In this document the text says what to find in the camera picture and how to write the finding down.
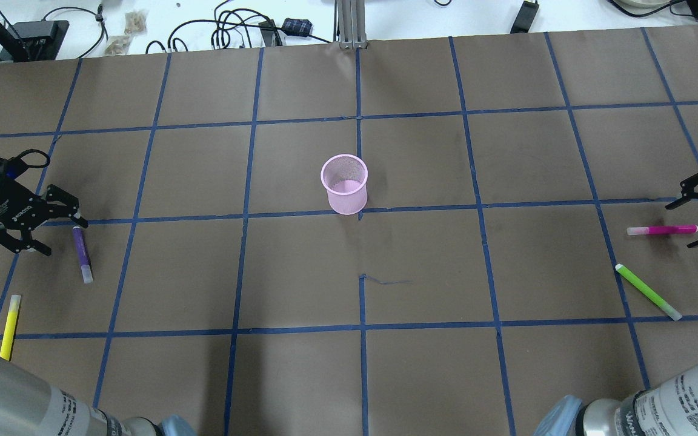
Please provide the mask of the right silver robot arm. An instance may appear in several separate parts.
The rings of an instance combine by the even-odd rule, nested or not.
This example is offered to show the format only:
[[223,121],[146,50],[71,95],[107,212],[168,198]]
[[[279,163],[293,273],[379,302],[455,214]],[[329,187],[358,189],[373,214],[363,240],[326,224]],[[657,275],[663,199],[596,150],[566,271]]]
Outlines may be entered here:
[[[698,200],[698,173],[680,183],[681,194],[667,205],[676,209]],[[688,245],[698,248],[698,240]],[[537,435],[698,435],[698,364],[658,386],[622,401],[584,404],[566,395],[545,415]]]

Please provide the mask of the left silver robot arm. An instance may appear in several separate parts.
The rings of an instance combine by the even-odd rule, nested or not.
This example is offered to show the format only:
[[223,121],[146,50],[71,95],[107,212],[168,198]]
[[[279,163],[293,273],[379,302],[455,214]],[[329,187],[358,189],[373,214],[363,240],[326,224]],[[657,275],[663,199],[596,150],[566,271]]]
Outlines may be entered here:
[[[32,232],[51,220],[74,222],[75,246],[81,259],[85,283],[92,280],[85,241],[79,230],[88,227],[81,215],[79,199],[58,186],[49,185],[37,195],[18,182],[31,168],[25,150],[9,159],[0,157],[0,245],[15,254],[36,251],[50,255],[51,249],[33,238]],[[0,347],[0,435],[194,435],[196,431],[178,415],[159,424],[144,417],[120,420],[78,400],[37,375],[12,363],[20,297],[12,301]]]

